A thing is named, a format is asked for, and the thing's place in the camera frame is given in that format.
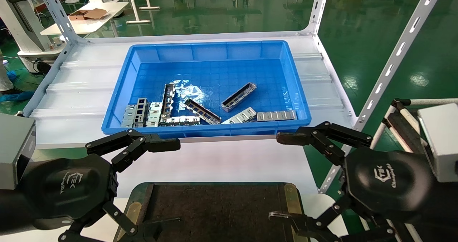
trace blue plastic bin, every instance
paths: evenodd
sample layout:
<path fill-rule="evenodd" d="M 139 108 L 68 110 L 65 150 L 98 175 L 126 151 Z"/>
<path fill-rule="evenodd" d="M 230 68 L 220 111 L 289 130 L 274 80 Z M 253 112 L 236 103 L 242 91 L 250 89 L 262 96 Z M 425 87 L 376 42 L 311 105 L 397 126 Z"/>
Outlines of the blue plastic bin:
<path fill-rule="evenodd" d="M 164 86 L 174 82 L 172 116 L 193 116 L 185 109 L 190 97 L 226 121 L 252 107 L 257 112 L 295 110 L 297 120 L 199 126 L 137 128 L 158 133 L 162 138 L 202 136 L 271 135 L 295 131 L 311 121 L 307 100 L 296 65 L 285 41 L 230 43 L 179 43 L 134 45 L 126 56 L 102 123 L 104 134 L 120 128 L 128 104 L 146 97 L 162 102 Z M 242 86 L 252 82 L 257 89 L 227 113 L 221 103 Z"/>

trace reflective floor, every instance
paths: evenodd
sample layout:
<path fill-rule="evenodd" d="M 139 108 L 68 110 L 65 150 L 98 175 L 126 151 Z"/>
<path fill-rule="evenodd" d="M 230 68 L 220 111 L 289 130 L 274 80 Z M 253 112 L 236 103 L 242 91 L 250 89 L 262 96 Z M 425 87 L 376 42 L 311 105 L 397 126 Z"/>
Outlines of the reflective floor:
<path fill-rule="evenodd" d="M 146 5 L 145 0 L 135 1 L 137 6 Z M 319 36 L 356 112 L 363 107 L 418 1 L 327 0 Z M 151 23 L 126 24 L 135 19 L 130 5 L 125 16 L 115 22 L 122 37 L 301 30 L 308 24 L 312 3 L 313 0 L 151 0 L 161 9 L 139 11 L 139 18 Z M 66 6 L 66 10 L 73 12 L 75 8 Z M 367 133 L 375 132 L 394 97 L 458 97 L 457 25 L 458 0 L 439 0 L 366 125 Z M 113 37 L 113 31 L 107 24 L 90 37 Z M 13 42 L 5 43 L 1 49 L 7 56 L 18 51 Z M 21 79 L 31 82 L 33 77 L 27 72 L 18 73 Z M 17 80 L 16 85 L 21 89 L 36 87 L 22 80 Z M 25 104 L 0 103 L 0 112 L 16 113 Z M 385 135 L 377 148 L 392 150 L 399 146 Z M 306 148 L 306 152 L 320 185 L 330 164 L 313 149 Z M 335 184 L 331 195 L 337 196 Z"/>

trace white shelf board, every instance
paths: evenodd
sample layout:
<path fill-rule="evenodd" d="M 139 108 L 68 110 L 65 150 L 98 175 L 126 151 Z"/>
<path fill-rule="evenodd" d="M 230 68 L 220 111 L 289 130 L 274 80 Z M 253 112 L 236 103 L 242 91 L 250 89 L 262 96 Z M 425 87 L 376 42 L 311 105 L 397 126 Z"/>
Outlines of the white shelf board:
<path fill-rule="evenodd" d="M 311 110 L 311 126 L 323 121 L 352 126 L 355 117 L 349 116 L 349 111 L 353 110 L 345 106 L 350 105 L 348 97 L 345 93 L 339 92 L 343 91 L 342 85 L 338 79 L 335 80 L 337 75 L 334 69 L 326 66 L 326 60 L 323 60 L 323 53 L 318 50 L 314 38 L 305 35 L 285 35 L 289 33 L 292 32 L 273 33 L 282 34 L 278 36 L 253 33 L 250 38 L 244 37 L 247 33 L 173 35 L 141 37 L 137 41 L 131 41 L 135 38 L 99 38 L 90 39 L 88 41 L 92 42 L 89 43 L 78 43 L 60 66 L 57 76 L 47 87 L 46 94 L 30 115 L 36 119 L 36 147 L 83 147 L 87 142 L 105 136 L 101 131 L 102 121 L 127 51 L 134 44 L 148 43 L 285 40 L 293 54 Z M 233 139 L 221 137 L 189 141 Z"/>

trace black foam padding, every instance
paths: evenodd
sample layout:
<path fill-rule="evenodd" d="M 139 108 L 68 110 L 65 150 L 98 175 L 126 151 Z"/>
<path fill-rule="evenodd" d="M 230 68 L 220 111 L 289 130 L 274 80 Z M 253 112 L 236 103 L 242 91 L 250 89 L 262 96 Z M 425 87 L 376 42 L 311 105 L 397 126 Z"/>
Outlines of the black foam padding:
<path fill-rule="evenodd" d="M 416 118 L 418 110 L 409 110 L 409 112 Z M 406 121 L 404 116 L 395 111 L 388 116 L 388 122 L 391 126 L 398 131 L 399 135 L 404 139 L 406 144 L 412 149 L 415 154 L 424 154 L 425 149 L 420 141 L 420 135 L 415 129 Z"/>
<path fill-rule="evenodd" d="M 284 184 L 157 185 L 144 220 L 182 218 L 158 242 L 292 242 L 291 226 L 268 219 L 287 211 Z"/>

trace stamped metal component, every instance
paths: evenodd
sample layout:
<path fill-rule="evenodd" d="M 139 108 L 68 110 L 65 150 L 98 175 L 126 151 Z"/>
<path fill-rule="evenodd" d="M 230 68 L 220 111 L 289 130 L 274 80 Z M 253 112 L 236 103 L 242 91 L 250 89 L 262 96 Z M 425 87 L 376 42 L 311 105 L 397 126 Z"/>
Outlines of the stamped metal component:
<path fill-rule="evenodd" d="M 148 111 L 148 100 L 139 98 L 134 118 L 134 127 L 144 127 L 146 122 L 146 113 Z"/>
<path fill-rule="evenodd" d="M 137 110 L 137 105 L 127 105 L 122 117 L 121 127 L 132 128 L 134 126 L 134 118 Z"/>
<path fill-rule="evenodd" d="M 179 116 L 162 118 L 159 126 L 196 126 L 200 125 L 200 118 L 196 116 Z"/>
<path fill-rule="evenodd" d="M 296 112 L 294 110 L 268 111 L 258 112 L 257 121 L 292 121 L 296 120 Z"/>
<path fill-rule="evenodd" d="M 229 118 L 227 121 L 224 121 L 222 124 L 237 124 L 237 123 L 246 123 L 252 121 L 256 117 L 256 112 L 252 107 L 248 107 L 244 111 L 235 115 L 232 118 Z"/>
<path fill-rule="evenodd" d="M 199 116 L 201 119 L 203 119 L 203 121 L 205 121 L 206 123 L 209 123 L 211 125 L 221 123 L 221 118 L 218 115 L 204 108 L 202 105 L 193 101 L 191 98 L 188 98 L 185 101 L 185 107 L 197 116 Z"/>
<path fill-rule="evenodd" d="M 256 85 L 253 83 L 248 83 L 240 88 L 237 92 L 229 96 L 224 102 L 221 104 L 221 108 L 226 112 L 231 111 L 235 108 L 242 100 L 247 98 L 248 94 L 252 93 L 256 89 Z"/>
<path fill-rule="evenodd" d="M 148 117 L 146 127 L 156 127 L 161 118 L 162 103 L 152 102 L 149 103 Z"/>
<path fill-rule="evenodd" d="M 166 84 L 164 88 L 164 99 L 162 100 L 161 117 L 168 118 L 172 111 L 173 98 L 175 97 L 175 84 Z"/>

